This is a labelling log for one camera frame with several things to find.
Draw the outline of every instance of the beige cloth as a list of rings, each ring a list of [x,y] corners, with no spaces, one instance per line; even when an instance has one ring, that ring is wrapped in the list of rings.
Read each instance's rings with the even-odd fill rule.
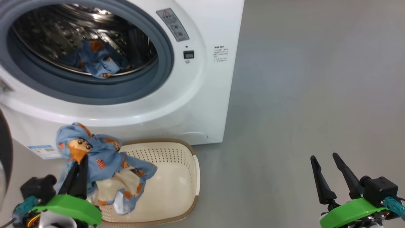
[[[115,199],[117,192],[121,189],[129,191],[131,195],[136,194],[137,187],[139,185],[139,176],[131,171],[133,166],[128,166],[123,170],[116,172],[113,177],[96,181],[98,188],[98,200],[99,201],[112,201]]]

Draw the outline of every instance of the stainless steel drum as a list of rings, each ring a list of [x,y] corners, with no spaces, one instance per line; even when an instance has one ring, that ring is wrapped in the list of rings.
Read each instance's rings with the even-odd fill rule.
[[[13,31],[32,53],[64,70],[90,76],[82,69],[58,62],[80,48],[81,42],[102,39],[129,59],[131,68],[112,76],[139,71],[157,58],[147,35],[135,25],[106,10],[78,4],[51,5],[21,16]]]

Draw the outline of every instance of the blue patterned cloth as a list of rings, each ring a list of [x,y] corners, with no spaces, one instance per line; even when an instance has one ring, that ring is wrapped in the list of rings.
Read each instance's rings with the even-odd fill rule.
[[[96,41],[104,44],[101,49],[93,50],[91,41],[82,41],[81,48],[62,56],[58,61],[71,67],[81,68],[97,78],[107,78],[105,75],[126,69],[129,65],[126,57],[118,53],[109,43],[102,40]]]
[[[104,181],[113,177],[116,172],[121,172],[125,168],[123,164],[133,167],[134,170],[142,172],[139,175],[139,190],[136,196],[123,200],[109,200],[108,204],[118,204],[120,208],[126,208],[126,211],[120,211],[118,214],[127,214],[134,210],[135,204],[140,198],[145,188],[146,180],[153,177],[157,167],[147,161],[139,160],[135,157],[130,157],[126,152],[119,153],[122,146],[122,141],[108,135],[93,135],[91,132],[80,123],[61,127],[56,136],[56,144],[61,155],[67,159],[66,170],[62,173],[59,183],[63,183],[66,174],[72,167],[75,161],[80,161],[84,155],[88,156],[88,171],[87,171],[87,194],[92,194],[97,186],[96,181]],[[124,193],[127,189],[119,189],[119,192]]]

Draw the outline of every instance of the basket rim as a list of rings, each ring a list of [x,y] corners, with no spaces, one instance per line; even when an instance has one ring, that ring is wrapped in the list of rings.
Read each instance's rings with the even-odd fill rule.
[[[142,139],[142,140],[131,140],[131,141],[126,141],[123,143],[123,146],[127,145],[132,145],[132,144],[141,144],[141,143],[151,143],[151,142],[174,142],[174,143],[180,143],[187,147],[187,149],[190,151],[191,155],[194,158],[197,158],[196,153],[194,152],[193,148],[191,147],[190,144],[188,144],[185,141],[179,140],[179,139],[170,139],[170,138],[163,138],[163,139]],[[199,170],[199,164],[196,163],[196,169]],[[191,212],[194,210],[198,202],[198,195],[196,194],[194,197],[194,201],[191,204],[190,208],[183,214],[167,218],[167,219],[160,219],[160,220],[153,220],[153,221],[148,221],[148,222],[107,222],[105,220],[102,220],[101,224],[106,225],[106,226],[116,226],[116,227],[130,227],[130,226],[151,226],[151,225],[160,225],[164,223],[170,223],[170,222],[176,222],[180,221],[184,218],[186,218]]]

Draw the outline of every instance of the beige plastic basket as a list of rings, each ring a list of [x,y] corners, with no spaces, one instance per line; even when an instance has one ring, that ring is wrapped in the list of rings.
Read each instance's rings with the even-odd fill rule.
[[[120,151],[158,167],[147,180],[133,212],[117,215],[112,205],[100,206],[103,225],[150,226],[184,219],[195,208],[200,192],[200,166],[189,144],[181,140],[137,140]]]

